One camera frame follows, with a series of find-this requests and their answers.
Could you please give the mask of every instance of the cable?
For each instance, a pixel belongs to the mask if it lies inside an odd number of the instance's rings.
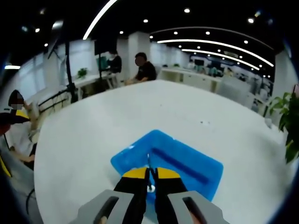
[[[28,212],[28,204],[29,204],[29,199],[30,199],[30,196],[32,195],[32,193],[35,191],[35,189],[33,188],[30,193],[28,194],[27,198],[26,198],[26,212],[27,214],[29,215],[29,212]]]

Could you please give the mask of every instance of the black ceiling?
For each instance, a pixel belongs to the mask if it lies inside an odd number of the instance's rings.
[[[6,7],[2,8],[6,12],[6,23],[2,29],[7,30],[7,40],[2,49],[11,53],[11,63],[23,64],[37,53],[45,51],[44,44],[49,41],[51,26],[58,19],[64,19],[66,24],[67,36],[64,38],[82,39],[94,17],[107,2],[108,0],[85,0],[71,3],[52,1],[45,4],[39,2],[8,3]],[[190,8],[191,12],[184,13],[184,8]],[[254,18],[257,11],[260,11],[261,15],[255,18],[253,24],[249,24],[247,19]],[[211,40],[244,48],[274,63],[274,55],[283,49],[284,33],[281,30],[284,22],[278,17],[282,17],[278,8],[243,2],[118,0],[97,23],[90,38],[99,39],[103,35],[106,38],[116,35],[127,38],[135,31],[142,31],[151,33],[154,36],[153,41]],[[144,19],[148,19],[149,22],[143,23]],[[28,31],[24,32],[22,26],[27,27]],[[40,28],[40,32],[35,33],[35,28]],[[174,28],[178,35],[173,34],[174,30],[156,33],[156,31],[170,28]],[[207,30],[211,33],[209,36],[205,34]],[[214,44],[171,43],[170,45],[176,47],[182,45],[183,48],[188,49],[196,49],[197,46],[200,46],[201,50],[213,52],[216,52],[217,49],[228,50],[242,55],[244,61],[253,65],[263,64],[264,68],[268,66],[253,56]]]

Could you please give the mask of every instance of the black stand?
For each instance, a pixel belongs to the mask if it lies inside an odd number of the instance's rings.
[[[75,103],[78,101],[78,96],[76,94],[76,86],[72,82],[72,79],[71,79],[69,54],[70,54],[70,42],[68,40],[66,40],[66,42],[65,42],[65,55],[66,55],[65,65],[66,65],[67,79],[69,81],[69,84],[67,85],[67,90],[71,93],[71,104],[72,104],[72,103]]]

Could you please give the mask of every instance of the cabinet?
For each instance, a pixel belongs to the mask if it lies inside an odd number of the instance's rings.
[[[189,86],[200,88],[206,91],[210,91],[211,80],[199,76],[187,75],[183,77],[183,83]]]

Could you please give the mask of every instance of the desk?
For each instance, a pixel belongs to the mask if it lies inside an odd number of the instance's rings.
[[[223,163],[213,203],[231,224],[266,223],[282,202],[282,133],[229,99],[156,80],[88,97],[45,120],[34,169],[44,223],[67,224],[81,205],[113,189],[120,176],[110,159],[153,129]],[[152,213],[143,224],[153,223]]]
[[[158,78],[184,83],[186,85],[201,88],[210,92],[216,92],[217,84],[221,82],[221,78],[219,77],[212,77],[181,68],[162,68]]]

